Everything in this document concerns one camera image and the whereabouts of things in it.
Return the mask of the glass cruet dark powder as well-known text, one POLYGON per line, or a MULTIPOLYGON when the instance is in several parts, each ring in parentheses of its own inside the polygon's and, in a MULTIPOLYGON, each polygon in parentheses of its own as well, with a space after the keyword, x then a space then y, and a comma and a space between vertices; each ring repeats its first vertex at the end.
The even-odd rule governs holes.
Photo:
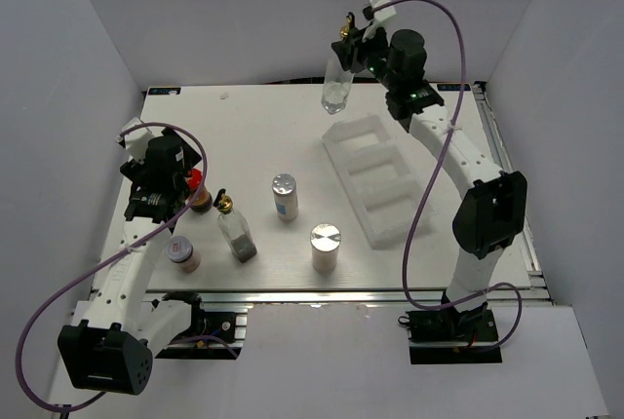
POLYGON ((233 256, 241 263, 255 257, 257 249, 248 221, 234 208, 233 201, 224 188, 217 192, 214 207, 219 213, 217 224, 233 256))

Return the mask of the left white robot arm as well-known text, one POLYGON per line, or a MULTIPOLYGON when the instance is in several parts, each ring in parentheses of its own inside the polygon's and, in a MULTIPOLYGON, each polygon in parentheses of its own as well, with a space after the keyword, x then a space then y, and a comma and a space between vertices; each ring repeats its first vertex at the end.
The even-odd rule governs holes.
POLYGON ((160 302, 140 314, 143 297, 176 218, 190 193, 186 178, 201 156, 173 128, 153 133, 137 123, 122 139, 131 158, 120 172, 131 182, 124 211, 121 257, 77 325, 64 326, 58 349, 73 387, 138 395, 155 357, 179 334, 194 340, 206 316, 182 301, 160 302))

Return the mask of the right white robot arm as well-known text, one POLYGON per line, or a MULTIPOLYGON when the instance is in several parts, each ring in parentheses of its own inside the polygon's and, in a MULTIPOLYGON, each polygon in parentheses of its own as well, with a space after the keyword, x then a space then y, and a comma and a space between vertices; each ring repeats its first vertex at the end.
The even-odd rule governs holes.
POLYGON ((373 35, 344 27, 331 45, 343 70, 367 71, 386 90, 392 118, 418 140, 444 171, 461 199, 452 220, 459 254, 451 281, 443 293, 442 332, 460 340, 476 326, 474 314, 483 311, 493 271, 504 250, 523 231, 527 180, 488 159, 456 125, 443 98, 424 77, 427 59, 424 39, 416 31, 400 29, 373 35))

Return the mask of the clear glass cruet bottle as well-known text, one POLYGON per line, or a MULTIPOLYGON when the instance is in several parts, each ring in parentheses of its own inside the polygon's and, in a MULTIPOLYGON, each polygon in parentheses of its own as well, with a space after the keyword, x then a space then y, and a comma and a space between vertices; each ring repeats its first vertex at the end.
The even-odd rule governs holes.
MULTIPOLYGON (((340 28, 340 36, 346 35, 354 27, 355 17, 349 12, 346 23, 340 28)), ((345 109, 353 81, 353 73, 342 70, 336 54, 331 49, 331 56, 326 65, 321 104, 330 115, 345 109)))

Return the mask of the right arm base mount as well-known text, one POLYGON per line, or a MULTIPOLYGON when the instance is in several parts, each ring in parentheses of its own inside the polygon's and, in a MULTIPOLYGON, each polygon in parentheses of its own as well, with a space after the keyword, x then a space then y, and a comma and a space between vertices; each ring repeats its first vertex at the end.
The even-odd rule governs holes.
POLYGON ((454 308, 409 311, 398 324, 408 332, 412 365, 502 363, 498 330, 487 303, 462 314, 454 308))

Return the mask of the red lid sauce jar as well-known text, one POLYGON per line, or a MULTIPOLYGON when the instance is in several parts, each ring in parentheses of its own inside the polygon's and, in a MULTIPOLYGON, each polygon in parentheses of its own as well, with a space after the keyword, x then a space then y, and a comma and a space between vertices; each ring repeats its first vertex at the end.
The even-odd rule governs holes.
POLYGON ((202 179, 202 172, 198 169, 192 169, 189 176, 186 177, 189 187, 190 208, 197 213, 208 212, 213 205, 212 195, 205 185, 201 185, 202 179))

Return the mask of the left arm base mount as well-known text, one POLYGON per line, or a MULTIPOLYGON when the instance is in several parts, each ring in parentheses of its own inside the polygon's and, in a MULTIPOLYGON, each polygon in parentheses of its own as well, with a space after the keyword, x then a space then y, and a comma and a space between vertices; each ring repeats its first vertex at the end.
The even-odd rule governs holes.
POLYGON ((162 350, 157 359, 163 360, 235 360, 242 351, 244 336, 237 331, 242 313, 209 309, 198 293, 170 292, 152 301, 153 308, 160 302, 179 301, 191 307, 190 327, 178 334, 174 341, 198 336, 197 340, 173 344, 162 350))

